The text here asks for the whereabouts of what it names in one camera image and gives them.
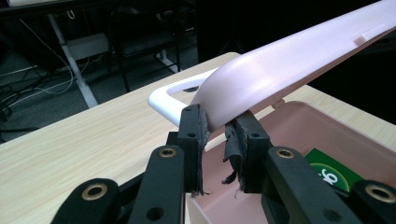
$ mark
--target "black metal bracket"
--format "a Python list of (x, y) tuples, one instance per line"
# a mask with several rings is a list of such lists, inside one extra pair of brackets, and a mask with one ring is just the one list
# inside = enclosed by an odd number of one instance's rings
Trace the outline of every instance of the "black metal bracket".
[[(261, 194), (268, 223), (395, 223), (395, 188), (372, 180), (350, 193), (332, 188), (297, 150), (274, 147), (250, 111), (226, 124), (225, 134), (233, 174), (223, 184), (238, 177), (242, 191)], [(179, 131), (151, 153), (145, 173), (120, 187), (99, 178), (81, 184), (52, 223), (184, 223), (185, 193), (204, 194), (208, 137), (205, 111), (186, 107)]]

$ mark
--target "floor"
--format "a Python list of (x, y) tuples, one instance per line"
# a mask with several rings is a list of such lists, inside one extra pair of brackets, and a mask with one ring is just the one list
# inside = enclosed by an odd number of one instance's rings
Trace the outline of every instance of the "floor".
[[(167, 57), (172, 62), (176, 58), (172, 50), (167, 51)], [(180, 39), (180, 62), (181, 69), (198, 64), (196, 36), (193, 32), (187, 32)], [(79, 65), (99, 104), (126, 93), (117, 62), (114, 60), (112, 64), (110, 74), (107, 72), (105, 56), (95, 57)], [(152, 56), (129, 61), (126, 69), (131, 89), (136, 90), (173, 75), (166, 68), (148, 73), (156, 67), (161, 65)], [(13, 51), (0, 63), (0, 88), (0, 106), (5, 115), (0, 119), (1, 143), (88, 109), (70, 71), (64, 69), (49, 76), (46, 71), (32, 67)]]

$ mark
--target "light wood tabletop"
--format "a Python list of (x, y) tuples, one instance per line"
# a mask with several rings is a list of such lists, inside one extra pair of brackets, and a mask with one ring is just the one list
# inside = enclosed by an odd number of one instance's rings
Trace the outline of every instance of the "light wood tabletop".
[[(156, 89), (237, 57), (227, 53), (0, 146), (0, 223), (50, 223), (79, 184), (96, 177), (119, 185), (143, 173), (149, 155), (177, 128), (148, 106)], [(194, 92), (178, 93), (188, 104)], [(396, 126), (309, 86), (285, 98), (307, 102), (386, 147)]]

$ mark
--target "pink plastic box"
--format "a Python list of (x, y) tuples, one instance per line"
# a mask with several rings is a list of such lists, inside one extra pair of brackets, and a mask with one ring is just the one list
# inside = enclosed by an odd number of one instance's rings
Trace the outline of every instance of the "pink plastic box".
[[(306, 103), (285, 103), (260, 123), (274, 146), (292, 147), (303, 155), (320, 148), (363, 178), (396, 188), (395, 152)], [(237, 180), (221, 184), (233, 171), (222, 162), (223, 155), (224, 143), (204, 155), (204, 189), (210, 194), (198, 196), (195, 205), (208, 223), (266, 223), (260, 194), (239, 191)]]

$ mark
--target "green label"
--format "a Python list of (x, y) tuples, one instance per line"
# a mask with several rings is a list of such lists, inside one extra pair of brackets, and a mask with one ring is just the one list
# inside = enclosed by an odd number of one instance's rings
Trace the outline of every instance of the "green label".
[(324, 181), (339, 189), (349, 192), (355, 182), (363, 180), (344, 164), (316, 148), (312, 149), (305, 158)]

